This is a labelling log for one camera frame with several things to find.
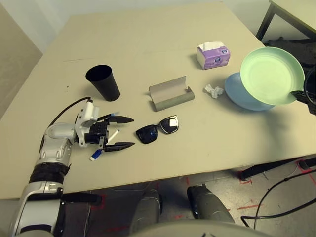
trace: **gray holder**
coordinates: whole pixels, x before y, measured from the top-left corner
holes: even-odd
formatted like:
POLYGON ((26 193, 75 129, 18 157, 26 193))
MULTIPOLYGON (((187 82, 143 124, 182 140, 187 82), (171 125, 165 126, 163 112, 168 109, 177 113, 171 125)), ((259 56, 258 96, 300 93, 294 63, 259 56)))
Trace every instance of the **gray holder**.
POLYGON ((156 111, 194 99, 194 93, 186 86, 186 76, 149 87, 156 111))

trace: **purple tissue box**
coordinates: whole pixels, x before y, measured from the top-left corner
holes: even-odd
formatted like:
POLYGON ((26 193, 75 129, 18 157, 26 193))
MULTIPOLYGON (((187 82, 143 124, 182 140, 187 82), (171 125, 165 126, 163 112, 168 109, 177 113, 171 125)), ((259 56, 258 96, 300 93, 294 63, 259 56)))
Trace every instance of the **purple tissue box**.
POLYGON ((197 60, 203 70, 226 66, 230 56, 231 52, 226 46, 204 52, 200 47, 197 47, 197 60))

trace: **tissue box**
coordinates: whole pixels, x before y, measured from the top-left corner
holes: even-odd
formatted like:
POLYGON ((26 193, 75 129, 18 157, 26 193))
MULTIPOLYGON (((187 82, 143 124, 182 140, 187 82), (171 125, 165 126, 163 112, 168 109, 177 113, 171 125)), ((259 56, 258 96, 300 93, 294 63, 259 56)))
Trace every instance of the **tissue box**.
POLYGON ((203 70, 228 64, 231 52, 222 42, 207 42, 197 47, 197 60, 203 70))

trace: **crumpled tissue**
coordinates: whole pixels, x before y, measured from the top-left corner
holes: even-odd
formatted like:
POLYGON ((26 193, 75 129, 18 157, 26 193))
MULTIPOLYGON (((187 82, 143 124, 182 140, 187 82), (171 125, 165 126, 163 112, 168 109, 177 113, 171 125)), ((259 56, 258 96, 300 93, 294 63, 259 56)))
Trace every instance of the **crumpled tissue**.
POLYGON ((223 94, 224 89, 220 88, 220 87, 215 87, 215 89, 213 89, 213 87, 211 86, 211 84, 206 85, 205 90, 210 93, 212 95, 212 97, 214 99, 217 99, 219 95, 223 94))

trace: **stacked plates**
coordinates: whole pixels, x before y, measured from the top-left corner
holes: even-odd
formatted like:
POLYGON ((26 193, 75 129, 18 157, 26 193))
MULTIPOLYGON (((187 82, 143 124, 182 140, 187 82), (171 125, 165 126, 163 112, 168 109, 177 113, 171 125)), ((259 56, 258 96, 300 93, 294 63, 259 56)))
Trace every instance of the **stacked plates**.
POLYGON ((225 91, 237 105, 263 111, 295 101, 291 91, 302 90, 304 79, 302 66, 290 53, 264 47, 245 57, 240 73, 226 79, 225 91))

